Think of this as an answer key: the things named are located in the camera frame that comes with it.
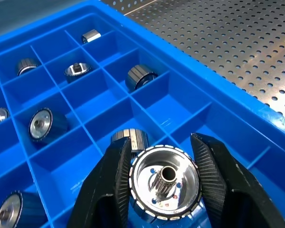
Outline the small hex nut piece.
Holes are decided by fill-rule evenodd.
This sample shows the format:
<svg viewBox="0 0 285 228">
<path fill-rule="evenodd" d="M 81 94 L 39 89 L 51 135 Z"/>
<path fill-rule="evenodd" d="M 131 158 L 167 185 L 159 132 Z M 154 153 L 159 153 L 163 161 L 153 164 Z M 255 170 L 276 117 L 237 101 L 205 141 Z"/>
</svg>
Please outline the small hex nut piece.
<svg viewBox="0 0 285 228">
<path fill-rule="evenodd" d="M 85 43 L 92 42 L 93 40 L 98 39 L 100 37 L 101 37 L 101 34 L 97 30 L 93 29 L 83 34 L 81 37 L 81 40 L 82 40 L 82 43 L 85 44 Z"/>
</svg>

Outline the blue compartment tray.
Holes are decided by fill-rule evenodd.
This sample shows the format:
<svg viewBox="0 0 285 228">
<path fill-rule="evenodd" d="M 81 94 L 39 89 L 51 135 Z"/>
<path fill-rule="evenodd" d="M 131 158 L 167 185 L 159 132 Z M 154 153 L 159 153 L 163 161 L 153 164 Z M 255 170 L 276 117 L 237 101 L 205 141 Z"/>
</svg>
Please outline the blue compartment tray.
<svg viewBox="0 0 285 228">
<path fill-rule="evenodd" d="M 83 34 L 101 37 L 82 43 Z M 199 83 L 206 70 L 186 70 L 178 61 L 147 47 L 94 5 L 60 14 L 27 35 L 26 42 L 0 54 L 0 206 L 15 191 L 37 194 L 47 221 L 40 228 L 67 228 L 67 219 L 85 178 L 101 160 L 111 136 L 123 128 L 147 133 L 149 145 L 171 145 L 193 157 L 190 133 L 215 136 L 261 182 L 285 216 L 285 151 L 244 119 L 244 109 L 221 88 Z M 17 76 L 16 64 L 33 58 L 40 65 Z M 92 71 L 68 83 L 64 70 L 88 63 Z M 144 64 L 158 77 L 130 92 L 128 71 Z M 32 116 L 42 108 L 66 116 L 68 131 L 50 144 L 29 137 Z M 154 226 L 129 203 L 132 228 L 211 228 L 205 208 L 191 220 Z"/>
</svg>

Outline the perforated metal tray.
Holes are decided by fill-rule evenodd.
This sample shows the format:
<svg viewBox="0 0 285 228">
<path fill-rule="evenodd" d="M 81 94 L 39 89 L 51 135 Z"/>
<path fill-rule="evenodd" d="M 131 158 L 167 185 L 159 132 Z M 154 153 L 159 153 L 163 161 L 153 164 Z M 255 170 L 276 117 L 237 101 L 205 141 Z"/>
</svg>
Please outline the perforated metal tray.
<svg viewBox="0 0 285 228">
<path fill-rule="evenodd" d="M 285 117 L 285 0 L 100 0 Z"/>
</svg>

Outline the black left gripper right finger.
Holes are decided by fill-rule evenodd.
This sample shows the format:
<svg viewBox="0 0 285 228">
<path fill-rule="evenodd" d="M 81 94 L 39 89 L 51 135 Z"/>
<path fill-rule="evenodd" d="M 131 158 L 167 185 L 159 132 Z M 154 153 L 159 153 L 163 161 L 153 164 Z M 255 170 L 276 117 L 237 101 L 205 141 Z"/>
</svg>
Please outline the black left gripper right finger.
<svg viewBox="0 0 285 228">
<path fill-rule="evenodd" d="M 190 142 L 212 228 L 285 228 L 263 186 L 222 141 L 192 133 Z"/>
</svg>

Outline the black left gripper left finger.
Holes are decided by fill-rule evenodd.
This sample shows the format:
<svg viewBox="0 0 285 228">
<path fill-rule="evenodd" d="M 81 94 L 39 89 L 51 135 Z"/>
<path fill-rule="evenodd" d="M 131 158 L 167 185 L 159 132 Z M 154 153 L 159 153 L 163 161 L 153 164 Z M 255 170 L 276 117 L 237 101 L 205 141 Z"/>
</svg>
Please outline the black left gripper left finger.
<svg viewBox="0 0 285 228">
<path fill-rule="evenodd" d="M 127 228 L 131 139 L 112 142 L 85 178 L 66 228 Z"/>
</svg>

